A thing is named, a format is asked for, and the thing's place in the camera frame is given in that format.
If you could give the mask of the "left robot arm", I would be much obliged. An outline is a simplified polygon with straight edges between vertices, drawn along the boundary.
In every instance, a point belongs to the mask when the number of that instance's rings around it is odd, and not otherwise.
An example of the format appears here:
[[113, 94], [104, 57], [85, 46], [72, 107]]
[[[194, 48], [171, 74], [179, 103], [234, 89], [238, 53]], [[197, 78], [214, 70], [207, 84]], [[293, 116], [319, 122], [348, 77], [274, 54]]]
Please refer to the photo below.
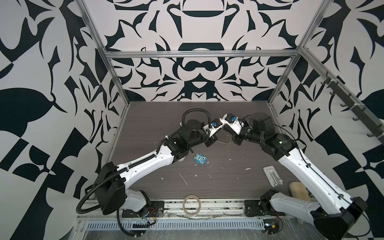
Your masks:
[[148, 174], [183, 160], [194, 146], [212, 145], [217, 140], [216, 127], [215, 123], [204, 126], [197, 120], [189, 120], [175, 133], [161, 140], [153, 152], [125, 164], [116, 166], [110, 162], [104, 165], [93, 185], [99, 209], [104, 215], [119, 209], [145, 215], [151, 205], [148, 195], [130, 187]]

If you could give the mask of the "clear tape roll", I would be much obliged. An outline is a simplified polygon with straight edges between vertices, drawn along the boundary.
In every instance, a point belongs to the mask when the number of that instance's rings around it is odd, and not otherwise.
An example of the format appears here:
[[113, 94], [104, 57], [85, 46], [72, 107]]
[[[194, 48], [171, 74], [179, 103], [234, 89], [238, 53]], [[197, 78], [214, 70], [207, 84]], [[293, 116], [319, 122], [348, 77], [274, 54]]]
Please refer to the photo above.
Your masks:
[[182, 209], [186, 216], [192, 218], [196, 217], [202, 208], [202, 202], [196, 195], [188, 195], [184, 198]]

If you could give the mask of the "white door latch plate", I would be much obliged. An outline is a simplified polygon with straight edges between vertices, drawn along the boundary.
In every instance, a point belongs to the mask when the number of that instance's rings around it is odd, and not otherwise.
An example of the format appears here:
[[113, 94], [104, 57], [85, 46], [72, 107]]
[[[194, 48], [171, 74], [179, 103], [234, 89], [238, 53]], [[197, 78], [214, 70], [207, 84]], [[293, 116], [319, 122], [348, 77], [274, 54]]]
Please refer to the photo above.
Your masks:
[[274, 166], [267, 166], [263, 171], [272, 187], [279, 187], [283, 185], [283, 180], [280, 178]]

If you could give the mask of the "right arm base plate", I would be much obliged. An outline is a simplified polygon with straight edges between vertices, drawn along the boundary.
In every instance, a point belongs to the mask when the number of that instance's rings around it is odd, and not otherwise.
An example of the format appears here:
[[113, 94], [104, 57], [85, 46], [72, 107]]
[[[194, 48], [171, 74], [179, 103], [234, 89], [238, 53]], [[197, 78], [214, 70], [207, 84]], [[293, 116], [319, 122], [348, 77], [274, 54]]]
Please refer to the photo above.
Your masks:
[[244, 204], [247, 217], [286, 216], [283, 212], [275, 211], [271, 204], [265, 200], [245, 200]]

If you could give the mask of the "black wall hook rack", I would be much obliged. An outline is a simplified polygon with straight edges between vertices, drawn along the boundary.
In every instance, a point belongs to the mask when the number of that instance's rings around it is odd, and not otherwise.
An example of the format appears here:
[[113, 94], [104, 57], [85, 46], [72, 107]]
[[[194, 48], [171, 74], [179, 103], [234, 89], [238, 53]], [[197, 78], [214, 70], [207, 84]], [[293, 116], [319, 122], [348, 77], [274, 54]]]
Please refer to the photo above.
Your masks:
[[376, 138], [383, 145], [384, 123], [340, 79], [332, 76], [330, 72], [326, 72], [325, 76], [322, 85], [331, 89], [331, 102], [334, 96], [337, 96], [342, 101], [341, 107], [352, 111], [355, 115], [353, 121], [363, 123], [370, 131], [367, 137]]

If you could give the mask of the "blue owl eraser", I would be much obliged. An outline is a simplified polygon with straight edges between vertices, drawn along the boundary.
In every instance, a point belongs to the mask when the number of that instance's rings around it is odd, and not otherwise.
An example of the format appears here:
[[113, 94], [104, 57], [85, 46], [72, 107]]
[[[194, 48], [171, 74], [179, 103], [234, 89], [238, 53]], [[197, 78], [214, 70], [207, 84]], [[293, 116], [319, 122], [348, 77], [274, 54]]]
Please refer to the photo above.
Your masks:
[[195, 161], [196, 161], [198, 164], [200, 164], [200, 165], [202, 165], [202, 166], [204, 166], [205, 163], [206, 163], [206, 161], [207, 161], [207, 157], [205, 157], [205, 156], [202, 155], [202, 154], [196, 154], [195, 157], [194, 157], [194, 159], [195, 159]]

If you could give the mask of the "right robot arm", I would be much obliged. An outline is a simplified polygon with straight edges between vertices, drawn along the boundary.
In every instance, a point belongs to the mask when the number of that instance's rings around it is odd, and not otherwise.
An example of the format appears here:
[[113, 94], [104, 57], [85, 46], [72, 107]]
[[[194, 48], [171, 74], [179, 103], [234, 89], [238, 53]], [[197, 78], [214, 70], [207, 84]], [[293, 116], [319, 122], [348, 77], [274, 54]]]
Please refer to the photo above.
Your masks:
[[315, 203], [269, 190], [261, 201], [274, 212], [286, 213], [315, 226], [328, 240], [341, 240], [363, 216], [367, 203], [351, 197], [325, 176], [303, 153], [295, 140], [275, 131], [272, 118], [264, 113], [252, 115], [249, 123], [233, 114], [225, 120], [234, 131], [237, 145], [256, 143], [275, 161], [287, 168], [311, 192]]

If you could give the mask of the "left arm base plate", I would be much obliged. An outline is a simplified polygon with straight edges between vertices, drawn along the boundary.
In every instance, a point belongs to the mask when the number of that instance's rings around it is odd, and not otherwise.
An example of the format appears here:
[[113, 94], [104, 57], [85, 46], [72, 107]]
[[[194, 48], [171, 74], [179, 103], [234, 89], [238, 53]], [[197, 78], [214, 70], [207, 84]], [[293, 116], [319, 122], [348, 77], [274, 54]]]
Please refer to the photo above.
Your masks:
[[164, 201], [151, 201], [150, 204], [146, 204], [143, 209], [138, 212], [132, 210], [123, 209], [123, 218], [141, 218], [141, 217], [156, 217], [159, 214], [164, 213], [165, 202]]

